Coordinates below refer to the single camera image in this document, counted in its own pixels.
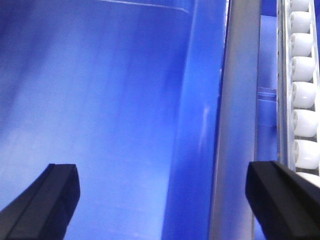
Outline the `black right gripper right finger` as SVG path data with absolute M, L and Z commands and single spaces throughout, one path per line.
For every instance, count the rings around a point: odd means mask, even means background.
M 279 162 L 250 162 L 245 196 L 267 240 L 320 238 L 319 187 Z

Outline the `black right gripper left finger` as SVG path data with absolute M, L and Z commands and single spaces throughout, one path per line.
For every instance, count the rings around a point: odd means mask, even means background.
M 62 240 L 78 205 L 75 164 L 49 164 L 38 178 L 0 212 L 2 240 Z

